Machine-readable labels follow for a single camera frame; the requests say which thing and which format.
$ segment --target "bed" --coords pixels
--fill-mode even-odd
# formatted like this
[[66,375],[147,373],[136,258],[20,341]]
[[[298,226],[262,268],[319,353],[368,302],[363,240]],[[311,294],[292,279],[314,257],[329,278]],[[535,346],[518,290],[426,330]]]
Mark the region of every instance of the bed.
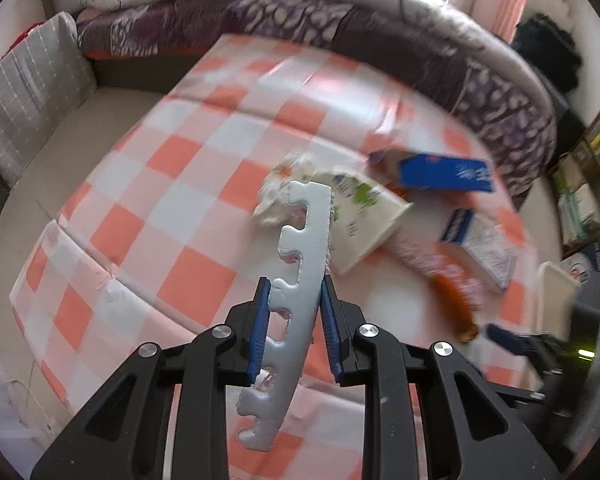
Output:
[[[276,253],[280,230],[256,230],[250,218],[264,175],[286,152],[363,171],[365,150],[389,144],[489,158],[441,108],[365,64],[285,41],[223,36],[49,222],[14,284],[16,320],[56,394],[75,412],[141,342],[187,342],[249,299],[259,276],[292,280],[296,268]],[[496,188],[465,200],[504,227],[518,264],[508,293],[478,316],[528,332],[536,250],[499,179]],[[457,205],[426,196],[417,203],[425,223]],[[419,228],[419,238],[427,232]],[[453,338],[427,287],[383,251],[336,277],[336,288],[401,340],[428,346]],[[274,319],[271,330],[280,328]],[[237,390],[229,392],[234,476],[333,479],[359,469],[363,393],[333,386],[320,326],[314,337],[271,453],[241,447],[237,433],[247,421],[235,413]],[[519,358],[484,339],[465,351],[490,380],[520,384]]]
[[[64,106],[54,110],[59,115],[104,84],[168,91],[49,222],[14,284],[16,320],[62,401],[78,410],[141,342],[180,344],[223,320],[230,306],[252,297],[258,276],[291,279],[293,269],[276,255],[279,232],[255,231],[250,221],[263,177],[291,150],[361,171],[371,150],[389,145],[490,161],[499,175],[496,193],[472,194],[461,203],[423,195],[418,202],[425,227],[418,232],[426,231],[427,219],[443,218],[457,206],[474,207],[502,225],[518,252],[514,283],[478,316],[480,322],[533,330],[538,262],[512,199],[524,198],[550,156],[555,129],[550,101],[528,66],[452,9],[412,0],[221,1],[222,19],[211,20],[218,25],[213,30],[177,38],[163,38],[158,30],[157,51],[136,56],[114,50],[124,52],[128,40],[142,35],[119,34],[123,41],[104,43],[109,49],[104,52],[87,52],[87,45],[103,45],[102,38],[111,38],[118,25],[133,32],[151,16],[176,19],[171,8],[183,0],[144,2],[141,12],[139,6],[100,9],[106,12],[91,17],[77,15],[82,8],[77,0],[48,0],[49,13],[61,12],[0,66],[8,68],[18,56],[29,56],[34,66],[43,54],[53,67],[44,54],[48,48],[36,53],[30,46],[61,37],[53,59],[72,63],[72,70],[16,71],[33,88],[41,81],[56,88],[61,74],[73,78],[75,100],[58,101]],[[190,9],[200,0],[188,3]],[[279,38],[280,29],[262,21],[258,30],[247,30],[251,9],[257,14],[272,5],[275,14],[292,3],[306,12],[318,4],[329,9],[330,19],[337,20],[333,35],[303,34],[302,41],[293,41]],[[205,41],[193,45],[196,53],[170,51],[183,38]],[[49,95],[55,94],[40,94],[42,109],[50,108]],[[15,135],[12,117],[3,119],[2,131]],[[25,143],[27,156],[52,133],[52,123],[26,130],[36,139]],[[20,138],[26,135],[20,132]],[[14,182],[27,156],[7,166]],[[1,163],[0,171],[6,171]],[[427,346],[437,338],[453,339],[427,287],[382,251],[336,280],[336,287],[370,320],[395,326],[402,340]],[[320,330],[315,341],[270,455],[238,444],[245,422],[235,414],[236,392],[230,392],[235,476],[333,479],[359,469],[362,393],[333,388]],[[482,339],[470,351],[490,380],[520,384],[523,364],[517,358]],[[333,449],[336,441],[339,449]],[[337,470],[330,459],[335,452],[343,454]],[[311,471],[301,466],[309,461]]]
[[537,75],[452,7],[418,0],[43,1],[48,17],[59,10],[76,17],[78,46],[101,86],[167,92],[224,33],[366,62],[473,130],[516,207],[555,149],[554,108]]

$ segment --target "cable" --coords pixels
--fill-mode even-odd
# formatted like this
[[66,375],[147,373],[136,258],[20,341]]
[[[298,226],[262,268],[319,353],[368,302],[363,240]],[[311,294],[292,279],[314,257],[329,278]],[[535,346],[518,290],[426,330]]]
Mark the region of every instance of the cable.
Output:
[[38,402],[38,400],[36,399],[36,396],[34,394],[31,393],[31,390],[29,390],[29,388],[25,385],[25,383],[23,383],[20,379],[12,379],[9,381],[10,384],[15,384],[18,383],[20,386],[22,386],[27,393],[31,396],[31,398],[34,400],[34,402],[38,405],[38,407],[40,408],[40,411],[42,412],[42,415],[45,417],[46,422],[49,422],[49,416],[46,414],[45,409],[42,407],[42,405]]

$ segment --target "orange object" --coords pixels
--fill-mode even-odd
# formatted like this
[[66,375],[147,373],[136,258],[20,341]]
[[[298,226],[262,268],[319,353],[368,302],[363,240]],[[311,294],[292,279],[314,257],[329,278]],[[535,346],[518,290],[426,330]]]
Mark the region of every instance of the orange object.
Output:
[[400,184],[388,182],[387,184],[384,185],[384,187],[387,188],[392,193],[399,196],[401,199],[407,200],[407,201],[409,200],[409,190],[400,186]]
[[439,243],[433,250],[426,250],[419,243],[402,233],[396,233],[385,243],[398,259],[427,280],[440,276],[464,298],[470,309],[484,304],[484,285],[470,276],[460,263],[446,252],[445,244]]
[[6,56],[8,53],[10,53],[17,44],[19,44],[22,40],[24,40],[34,28],[36,28],[39,25],[42,25],[43,23],[45,23],[45,22],[35,22],[27,30],[25,30],[22,34],[20,34],[16,38],[16,40],[13,43],[11,43],[11,46],[9,47],[7,52],[4,54],[4,56]]
[[480,329],[474,323],[471,305],[456,284],[442,274],[433,275],[430,282],[431,288],[440,300],[440,309],[453,324],[458,339],[462,343],[475,339]]

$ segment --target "mattress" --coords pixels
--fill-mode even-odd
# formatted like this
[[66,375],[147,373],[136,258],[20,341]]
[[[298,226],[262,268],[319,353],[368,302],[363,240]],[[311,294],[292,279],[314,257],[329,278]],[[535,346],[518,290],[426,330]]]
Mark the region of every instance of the mattress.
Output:
[[[293,282],[297,267],[277,254],[280,229],[259,230],[251,219],[264,176],[291,151],[365,171],[366,154],[386,146],[489,160],[444,110],[367,65],[285,41],[223,36],[97,165],[14,284],[16,320],[53,390],[76,412],[139,344],[190,341],[251,299],[260,276]],[[529,332],[536,250],[503,183],[494,184],[494,193],[468,194],[463,205],[501,224],[518,262],[508,292],[477,318]],[[426,219],[458,203],[429,193],[419,204],[418,241],[435,244]],[[453,340],[426,284],[382,250],[335,285],[402,341]],[[272,316],[270,329],[282,322]],[[229,389],[232,476],[358,474],[363,390],[334,385],[319,324],[314,339],[270,453],[240,444],[249,421],[235,411],[239,389]],[[519,384],[522,359],[481,338],[462,351],[489,380]]]

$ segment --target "bookshelf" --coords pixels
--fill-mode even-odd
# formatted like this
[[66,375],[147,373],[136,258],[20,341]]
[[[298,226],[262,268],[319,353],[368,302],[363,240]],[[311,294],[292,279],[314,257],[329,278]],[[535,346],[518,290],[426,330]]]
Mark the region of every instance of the bookshelf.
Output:
[[[548,176],[560,219],[562,257],[567,258],[600,238],[600,111],[575,147],[548,171]],[[583,215],[586,222],[580,220]],[[565,233],[570,235],[567,243]]]

